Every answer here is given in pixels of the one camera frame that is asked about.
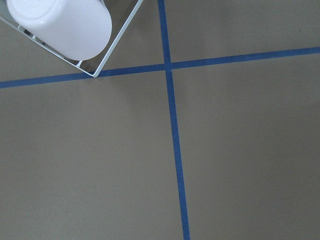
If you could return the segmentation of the white plastic cup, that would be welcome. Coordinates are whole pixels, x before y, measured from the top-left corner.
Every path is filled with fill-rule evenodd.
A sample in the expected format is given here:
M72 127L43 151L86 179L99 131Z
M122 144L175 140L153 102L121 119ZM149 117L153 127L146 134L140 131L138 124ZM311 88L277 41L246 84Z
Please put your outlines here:
M63 56L89 60L107 46L112 18L100 0L8 0L12 18Z

